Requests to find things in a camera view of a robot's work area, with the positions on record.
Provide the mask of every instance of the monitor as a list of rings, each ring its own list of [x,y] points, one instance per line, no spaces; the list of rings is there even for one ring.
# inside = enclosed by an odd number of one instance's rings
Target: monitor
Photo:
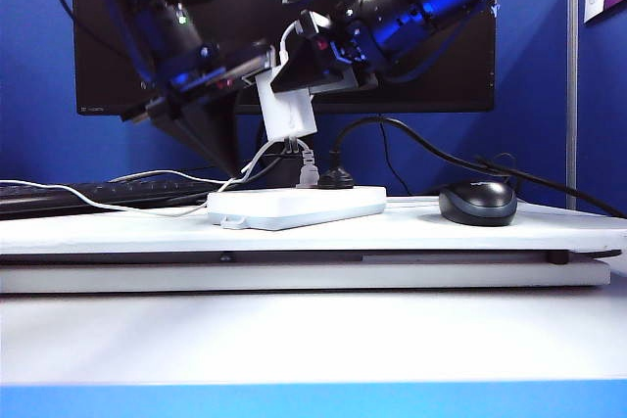
[[[325,0],[312,10],[324,12]],[[99,37],[123,49],[122,42],[100,0],[73,0],[77,17]],[[287,25],[296,20],[297,8],[281,0],[214,0],[190,7],[190,13],[206,39],[229,46],[265,38],[278,47]],[[318,95],[317,113],[421,113],[482,112],[494,107],[495,19],[483,12],[468,25],[422,76],[405,84],[385,84],[376,89]],[[413,53],[417,60],[438,49],[450,34],[445,30],[423,42]],[[96,43],[81,29],[74,31],[76,110],[81,115],[124,117],[147,102],[145,89],[130,61]],[[240,92],[237,112],[259,113],[255,87]]]

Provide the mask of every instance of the white plug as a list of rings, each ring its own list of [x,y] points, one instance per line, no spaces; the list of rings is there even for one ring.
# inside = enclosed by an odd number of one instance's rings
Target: white plug
[[[311,149],[303,151],[303,167],[301,168],[301,178],[296,188],[315,188],[320,174],[315,166],[314,151]]]

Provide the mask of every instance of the keyboard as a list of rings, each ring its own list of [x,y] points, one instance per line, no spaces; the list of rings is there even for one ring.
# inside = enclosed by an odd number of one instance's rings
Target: keyboard
[[[211,183],[192,180],[151,180],[119,183],[69,184],[87,198],[108,205],[135,208],[193,205],[204,199],[203,193],[215,190]],[[102,212],[78,196],[61,189],[42,189],[32,186],[0,187],[0,218],[44,217],[88,212]]]

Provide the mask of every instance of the computer mouse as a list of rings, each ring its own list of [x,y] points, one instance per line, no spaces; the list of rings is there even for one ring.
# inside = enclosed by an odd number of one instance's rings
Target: computer mouse
[[[440,213],[466,225],[509,225],[516,214],[514,191],[498,181],[466,181],[440,191]]]

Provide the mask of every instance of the power strip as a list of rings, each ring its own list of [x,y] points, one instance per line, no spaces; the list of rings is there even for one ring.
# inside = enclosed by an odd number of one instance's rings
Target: power strip
[[[345,190],[277,188],[210,193],[209,221],[225,229],[281,230],[378,214],[385,209],[384,187]]]

